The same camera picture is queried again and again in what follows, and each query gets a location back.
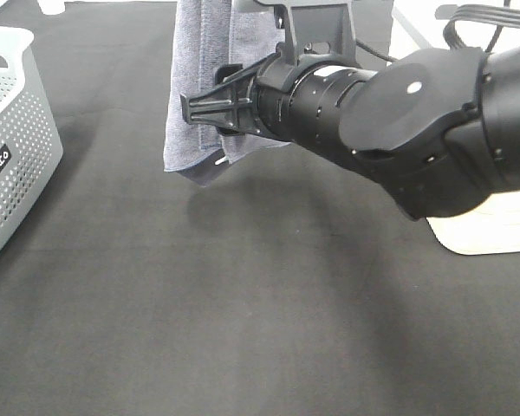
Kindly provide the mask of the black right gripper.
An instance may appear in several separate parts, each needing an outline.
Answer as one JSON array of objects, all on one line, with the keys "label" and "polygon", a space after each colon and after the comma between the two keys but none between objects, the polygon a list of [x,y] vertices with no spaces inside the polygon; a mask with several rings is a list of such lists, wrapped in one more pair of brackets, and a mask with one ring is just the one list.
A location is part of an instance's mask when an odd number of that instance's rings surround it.
[{"label": "black right gripper", "polygon": [[224,137],[261,133],[257,116],[257,74],[261,64],[220,66],[212,89],[180,95],[183,120],[189,125],[214,126]]}]

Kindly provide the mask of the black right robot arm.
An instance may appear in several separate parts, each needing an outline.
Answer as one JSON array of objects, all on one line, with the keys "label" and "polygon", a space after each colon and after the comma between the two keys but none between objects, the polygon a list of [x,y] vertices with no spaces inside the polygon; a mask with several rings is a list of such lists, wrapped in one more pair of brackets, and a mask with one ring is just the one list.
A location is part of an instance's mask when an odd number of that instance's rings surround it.
[{"label": "black right robot arm", "polygon": [[181,96],[191,125],[292,142],[380,185],[409,217],[447,218],[520,191],[520,47],[421,49],[381,71],[338,56],[230,65]]}]

